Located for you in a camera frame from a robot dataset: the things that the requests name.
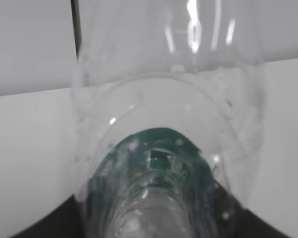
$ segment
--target water droplet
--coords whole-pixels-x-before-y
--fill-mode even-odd
[[[224,212],[224,213],[222,214],[222,217],[223,217],[223,219],[224,219],[225,221],[227,221],[227,220],[229,219],[229,213],[228,213],[228,212]]]
[[[182,146],[182,145],[184,144],[184,142],[183,142],[182,139],[177,139],[177,140],[175,141],[175,144],[176,144],[177,146]]]
[[[229,99],[226,99],[226,103],[229,105],[230,108],[233,108],[233,104]]]
[[[141,198],[142,198],[142,199],[145,199],[145,198],[148,196],[148,194],[149,194],[149,191],[148,191],[148,189],[146,189],[146,190],[144,191],[143,195],[141,196]]]
[[[135,214],[137,215],[137,216],[141,216],[142,214],[141,214],[141,211],[139,211],[138,209],[135,211]]]
[[[175,64],[174,66],[172,66],[170,72],[171,73],[184,73],[185,68],[180,64]]]
[[[217,177],[219,175],[220,171],[219,171],[219,167],[217,165],[214,166],[214,168],[212,169],[212,174],[214,177]]]

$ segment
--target bottle body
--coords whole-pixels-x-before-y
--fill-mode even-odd
[[[232,2],[99,1],[73,83],[90,237],[225,237],[234,223],[265,92],[254,28]]]

